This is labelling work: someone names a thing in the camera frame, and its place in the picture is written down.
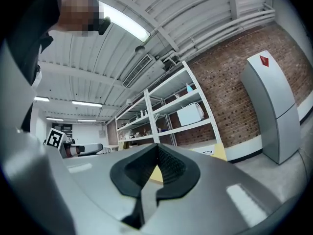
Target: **ceiling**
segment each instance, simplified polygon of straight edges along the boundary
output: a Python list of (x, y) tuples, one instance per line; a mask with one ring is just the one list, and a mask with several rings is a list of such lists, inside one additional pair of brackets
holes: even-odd
[[(50, 102), (35, 104), (48, 117), (61, 117), (67, 122), (98, 119), (106, 123), (127, 98), (138, 94), (138, 90), (122, 86), (142, 58), (135, 55), (137, 46), (145, 46), (144, 54), (153, 57), (174, 53), (188, 59), (196, 54), (190, 45), (196, 47), (199, 43), (199, 47), (208, 48), (205, 41), (201, 42), (208, 33), (246, 15), (267, 10), (264, 3), (270, 3), (266, 0), (100, 1), (122, 11), (151, 36), (142, 43), (114, 24), (103, 36), (94, 33), (78, 37), (51, 31), (54, 41), (39, 55), (43, 77), (37, 89), (38, 96), (49, 97)], [(103, 107), (74, 106), (72, 100), (101, 103)]]

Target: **gray cabinet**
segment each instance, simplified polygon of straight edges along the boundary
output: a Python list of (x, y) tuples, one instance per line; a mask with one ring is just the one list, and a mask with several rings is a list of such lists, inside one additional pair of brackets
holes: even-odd
[[(269, 59), (269, 67), (260, 55)], [(241, 81), (258, 118), (263, 153), (280, 164), (300, 146), (299, 116), (289, 83), (268, 51), (248, 58)]]

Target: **floor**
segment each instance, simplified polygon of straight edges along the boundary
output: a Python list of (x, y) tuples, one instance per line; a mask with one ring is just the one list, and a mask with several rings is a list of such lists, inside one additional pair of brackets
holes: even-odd
[(300, 149), (287, 161), (277, 165), (260, 154), (235, 166), (261, 182), (281, 202), (301, 193), (313, 172), (313, 113), (301, 125)]

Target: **fluorescent light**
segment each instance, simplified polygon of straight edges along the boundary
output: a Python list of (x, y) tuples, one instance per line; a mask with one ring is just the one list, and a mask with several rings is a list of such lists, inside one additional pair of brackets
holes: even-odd
[(50, 117), (47, 117), (48, 120), (52, 120), (52, 121), (63, 121), (62, 118), (50, 118)]
[(102, 107), (102, 104), (96, 104), (96, 103), (88, 103), (88, 102), (81, 102), (81, 101), (72, 101), (72, 103), (78, 104), (78, 105), (85, 105), (85, 106)]
[(117, 24), (124, 30), (133, 34), (140, 41), (144, 42), (150, 37), (150, 33), (146, 31), (145, 28), (140, 26), (138, 23), (136, 23), (130, 17), (126, 16), (124, 13), (100, 1), (99, 5), (100, 8), (103, 9), (103, 11), (100, 9), (100, 13), (104, 13), (104, 17), (109, 17), (112, 23)]
[(89, 120), (89, 119), (79, 119), (80, 122), (96, 122), (96, 120)]
[(36, 96), (36, 97), (34, 98), (34, 100), (37, 100), (37, 101), (44, 101), (44, 102), (49, 102), (49, 101), (50, 101), (49, 98), (47, 98), (47, 97), (42, 97), (42, 96)]

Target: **red logo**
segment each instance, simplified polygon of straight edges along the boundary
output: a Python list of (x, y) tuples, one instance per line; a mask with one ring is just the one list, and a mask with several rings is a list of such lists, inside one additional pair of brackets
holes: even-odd
[(262, 64), (269, 67), (268, 57), (260, 56), (260, 58), (261, 58)]

